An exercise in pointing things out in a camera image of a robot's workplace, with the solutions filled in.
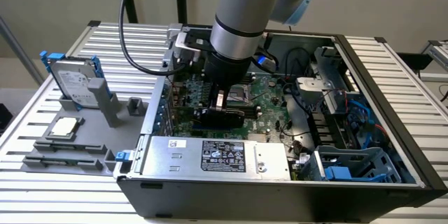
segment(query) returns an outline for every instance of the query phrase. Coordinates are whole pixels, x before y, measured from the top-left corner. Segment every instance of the warning label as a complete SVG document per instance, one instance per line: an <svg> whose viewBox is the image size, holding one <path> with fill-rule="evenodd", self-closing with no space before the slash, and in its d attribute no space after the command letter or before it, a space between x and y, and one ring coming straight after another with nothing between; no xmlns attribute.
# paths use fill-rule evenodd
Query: warning label
<svg viewBox="0 0 448 224"><path fill-rule="evenodd" d="M244 143L203 141L201 169L207 172L244 173Z"/></svg>

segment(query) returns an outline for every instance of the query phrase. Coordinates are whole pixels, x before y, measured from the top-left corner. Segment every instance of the wire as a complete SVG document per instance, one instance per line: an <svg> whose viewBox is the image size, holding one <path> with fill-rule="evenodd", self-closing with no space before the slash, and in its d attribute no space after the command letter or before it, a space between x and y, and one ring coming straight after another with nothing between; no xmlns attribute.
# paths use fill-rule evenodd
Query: wire
<svg viewBox="0 0 448 224"><path fill-rule="evenodd" d="M301 68L301 64L300 64L300 60L299 60L299 59L296 59L295 63L297 63L297 65L299 65L300 68ZM291 68L289 78L292 77L292 72L295 71L295 65L296 65L296 64L293 64L293 65L292 65L292 68ZM307 73L307 69L308 69L308 66L307 66L307 68L305 68L305 70L304 70L304 72L303 72L303 75L304 75L304 76L305 76L305 73Z"/></svg>
<svg viewBox="0 0 448 224"><path fill-rule="evenodd" d="M285 123L285 124L283 125L281 129L280 129L280 132L281 132L285 136L295 137L295 136L301 136L301 135L304 135L304 134L311 133L311 131L305 131L305 132L299 133L299 134L296 134L296 135L291 135L291 134L285 133L285 127L287 127L288 123Z"/></svg>
<svg viewBox="0 0 448 224"><path fill-rule="evenodd" d="M439 86L439 92L440 92L440 94L443 95L443 98L440 99L441 102L443 102L444 100L447 100L447 98L448 98L448 90L447 90L445 94L441 92L441 87L443 87L443 86L448 87L448 84L443 84L443 85Z"/></svg>
<svg viewBox="0 0 448 224"><path fill-rule="evenodd" d="M287 87L288 85L292 85L292 83L287 83L287 84L283 86L283 88L281 88L281 91L283 91L284 94L285 94L285 87ZM300 103L300 101L299 101L299 99L297 99L297 97L296 97L296 95L295 95L292 89L291 89L291 96L292 96L292 98L293 98L296 104L297 104L299 107L301 108L301 110L307 113L308 116L312 116L311 112L309 112L309 111L307 110L307 108L301 105L301 103Z"/></svg>
<svg viewBox="0 0 448 224"><path fill-rule="evenodd" d="M387 136L385 129L384 129L379 124L376 124L375 127L376 127L377 129L380 129L381 132L383 132L383 134L384 134L384 136Z"/></svg>
<svg viewBox="0 0 448 224"><path fill-rule="evenodd" d="M344 90L344 100L345 100L345 114L348 113L348 99L347 99L347 92Z"/></svg>
<svg viewBox="0 0 448 224"><path fill-rule="evenodd" d="M332 92L332 91L337 91L339 89L332 89L328 90L328 92L317 99L317 102L315 104L315 107L317 107L319 102L325 98L325 96Z"/></svg>
<svg viewBox="0 0 448 224"><path fill-rule="evenodd" d="M127 59L127 61L129 62L131 66L135 67L139 71L141 71L143 73L151 74L153 76L171 76L175 73L180 72L184 68L185 68L185 64L181 64L179 66L177 69L172 70L172 71L152 71L144 67L141 67L131 58L129 53L128 53L128 48L125 47L125 42L124 42L124 29L123 29L123 17L124 17L124 6L125 6L127 0L121 0L120 3L120 14L119 14L119 37L120 37L120 45L121 45L121 49L123 49L123 54L124 57Z"/></svg>
<svg viewBox="0 0 448 224"><path fill-rule="evenodd" d="M287 148L291 148L291 147L292 147L292 144L291 144L291 145L287 145L285 142L283 142L283 139L281 139L281 138L279 138L279 139L280 139L280 142L283 143L283 145L284 145Z"/></svg>
<svg viewBox="0 0 448 224"><path fill-rule="evenodd" d="M296 50L301 50L307 53L308 57L311 56L309 52L307 51L307 49L304 49L303 47L295 47L295 48L291 48L288 51L287 51L287 54L285 54L285 76L288 75L288 60L289 60L289 55L293 51Z"/></svg>
<svg viewBox="0 0 448 224"><path fill-rule="evenodd" d="M267 91L263 92L261 94L256 95L255 97L252 97L251 101L255 100L255 99L257 99L257 98L259 98L260 96L263 96L265 93L267 93Z"/></svg>
<svg viewBox="0 0 448 224"><path fill-rule="evenodd" d="M371 140L372 140L372 136L371 136L371 132L368 132L365 135L365 142L363 144L361 150L367 149L367 147L369 146Z"/></svg>
<svg viewBox="0 0 448 224"><path fill-rule="evenodd" d="M363 105L360 104L357 101L355 100L349 100L349 103L352 103L353 105L359 106L361 109L365 110L367 112L367 116L368 116L368 120L371 120L371 110Z"/></svg>

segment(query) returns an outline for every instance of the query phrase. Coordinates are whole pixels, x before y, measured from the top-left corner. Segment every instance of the sticker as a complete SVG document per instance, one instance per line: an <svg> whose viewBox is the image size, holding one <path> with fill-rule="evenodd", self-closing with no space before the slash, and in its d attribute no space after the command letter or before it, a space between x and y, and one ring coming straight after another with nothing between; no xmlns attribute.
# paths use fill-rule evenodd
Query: sticker
<svg viewBox="0 0 448 224"><path fill-rule="evenodd" d="M244 173L244 143L203 141L201 169L207 172Z"/></svg>
<svg viewBox="0 0 448 224"><path fill-rule="evenodd" d="M169 140L168 141L168 148L185 148L187 147L187 140Z"/></svg>
<svg viewBox="0 0 448 224"><path fill-rule="evenodd" d="M97 107L99 102L96 101L93 93L88 90L87 86L89 84L89 79L80 72L63 71L57 72L65 90L68 92L68 96L71 99L87 107Z"/></svg>

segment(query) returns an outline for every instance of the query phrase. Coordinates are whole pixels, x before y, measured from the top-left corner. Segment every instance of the slotted metal table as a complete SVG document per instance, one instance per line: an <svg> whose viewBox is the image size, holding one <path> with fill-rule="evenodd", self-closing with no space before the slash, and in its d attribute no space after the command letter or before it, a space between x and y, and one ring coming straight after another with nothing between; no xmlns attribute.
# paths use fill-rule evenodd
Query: slotted metal table
<svg viewBox="0 0 448 224"><path fill-rule="evenodd" d="M167 26L125 25L131 56L147 68L157 68L161 64L167 30ZM347 39L448 185L445 108L436 103L433 94L415 78L388 44L376 42L373 38ZM97 27L88 27L67 55L97 55L109 88L119 99L141 97L151 103L157 77L140 73L125 61L117 24L101 23ZM36 139L60 110L60 95L49 77L0 138L0 223L191 223L192 220L143 219L112 177L20 172L24 155L32 151ZM399 208L375 223L448 223L448 196L420 208Z"/></svg>

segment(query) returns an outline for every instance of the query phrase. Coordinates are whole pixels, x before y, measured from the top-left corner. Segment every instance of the red cable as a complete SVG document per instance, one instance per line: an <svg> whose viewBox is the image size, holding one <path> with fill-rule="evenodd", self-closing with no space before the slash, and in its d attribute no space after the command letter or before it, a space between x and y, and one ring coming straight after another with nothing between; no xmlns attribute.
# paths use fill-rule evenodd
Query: red cable
<svg viewBox="0 0 448 224"><path fill-rule="evenodd" d="M379 124L376 124L375 127L379 128L381 130L383 134L387 136L385 129Z"/></svg>

